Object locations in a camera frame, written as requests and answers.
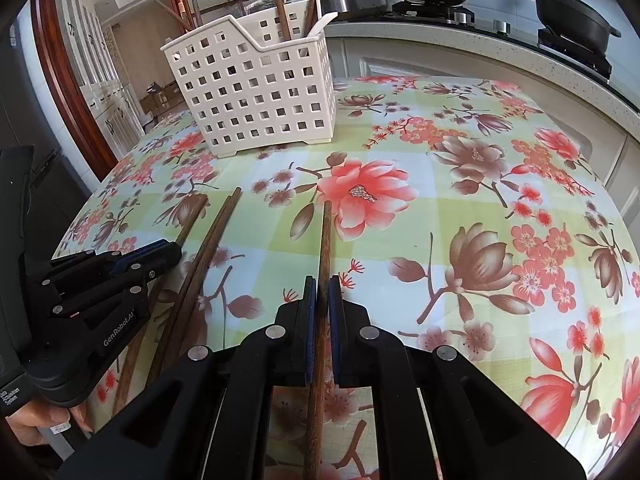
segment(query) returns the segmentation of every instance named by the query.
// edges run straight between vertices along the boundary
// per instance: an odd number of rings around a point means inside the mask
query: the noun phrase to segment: floral tablecloth
[[[519,88],[446,77],[337,80],[330,144],[216,160],[190,112],[164,120],[87,202],[59,254],[175,239],[209,201],[152,314],[130,397],[176,291],[236,186],[183,348],[236,345],[273,322],[318,268],[321,207],[335,212],[332,272],[345,297],[408,346],[450,344],[538,421],[590,476],[640,412],[638,255],[567,136]],[[111,414],[123,356],[90,403]],[[377,478],[370,391],[326,374],[322,476]],[[266,477],[299,478],[306,393],[277,388]]]

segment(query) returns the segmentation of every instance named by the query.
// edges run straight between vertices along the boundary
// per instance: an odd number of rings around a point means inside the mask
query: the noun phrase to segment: speckled countertop
[[[483,33],[415,23],[342,22],[325,28],[328,38],[380,38],[417,41],[500,60],[584,99],[640,140],[640,114],[609,89],[566,64],[532,48]]]

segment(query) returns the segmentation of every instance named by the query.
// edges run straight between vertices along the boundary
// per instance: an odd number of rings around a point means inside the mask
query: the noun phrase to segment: stove burner
[[[475,15],[465,7],[428,5],[424,2],[403,0],[391,6],[395,16],[415,16],[433,23],[458,23],[473,25]]]
[[[540,30],[538,30],[538,46],[577,61],[603,77],[606,81],[608,81],[611,76],[611,65],[605,56],[596,54],[580,44],[558,36],[548,30],[548,28],[540,28]]]

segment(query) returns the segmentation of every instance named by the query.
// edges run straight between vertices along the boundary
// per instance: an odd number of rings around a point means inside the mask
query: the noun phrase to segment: silver screw
[[[363,339],[375,339],[380,335],[380,330],[374,326],[363,326],[360,329],[360,337]]]
[[[187,355],[192,361],[202,361],[209,354],[206,346],[197,345],[189,348]]]
[[[438,347],[436,355],[443,361],[453,361],[458,356],[458,352],[453,346],[443,345]]]
[[[282,325],[268,326],[264,331],[269,339],[280,339],[287,333],[287,330]]]

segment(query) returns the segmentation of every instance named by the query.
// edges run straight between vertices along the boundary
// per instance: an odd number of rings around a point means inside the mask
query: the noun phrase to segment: white plastic basket
[[[302,38],[307,3],[285,4],[290,41],[282,41],[273,8],[223,16],[161,48],[219,158],[269,144],[331,141],[336,105],[323,26],[332,17]]]

